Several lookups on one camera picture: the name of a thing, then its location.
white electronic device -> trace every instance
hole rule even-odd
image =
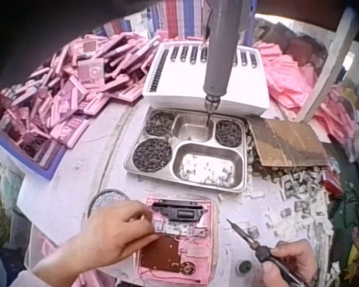
[[[202,41],[160,44],[142,94],[154,109],[205,111],[205,79],[208,47]],[[261,115],[269,108],[269,91],[258,50],[238,46],[227,94],[217,114]]]

brown circuit board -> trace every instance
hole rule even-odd
[[[178,254],[178,241],[165,235],[141,250],[141,267],[179,273],[181,256]]]
[[[326,166],[327,153],[314,130],[304,123],[248,117],[263,166]]]

metal tray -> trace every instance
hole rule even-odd
[[[148,119],[158,112],[174,115],[169,134],[152,136],[145,131]],[[217,123],[234,121],[241,128],[242,141],[235,148],[220,145],[215,138]],[[156,172],[143,172],[133,162],[133,153],[147,139],[164,139],[172,148],[170,162]],[[218,191],[241,193],[247,185],[245,125],[235,118],[212,115],[206,127],[206,113],[173,109],[149,110],[133,148],[124,164],[128,172]]]

hand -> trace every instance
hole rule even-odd
[[[71,286],[80,273],[117,263],[158,239],[151,217],[152,211],[140,201],[102,208],[33,273],[50,286]]]
[[[293,243],[278,242],[276,248],[271,250],[271,254],[278,258],[295,259],[295,271],[306,283],[311,282],[318,268],[311,245],[305,239]],[[266,287],[288,287],[281,277],[279,268],[269,261],[263,263],[263,282]]]

pink device housing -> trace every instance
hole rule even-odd
[[[149,197],[147,205],[151,206],[160,199]],[[192,285],[206,285],[211,276],[212,253],[213,253],[213,202],[211,200],[192,200],[201,204],[207,211],[198,223],[190,223],[196,228],[207,229],[205,237],[176,236],[178,252],[181,255],[181,264],[192,262],[196,270],[192,275],[184,275],[181,272],[174,273],[168,271],[152,270],[141,267],[141,252],[137,256],[136,272],[142,278],[160,280],[172,283],[183,283]],[[152,221],[164,221],[166,217],[160,212],[153,212]]]

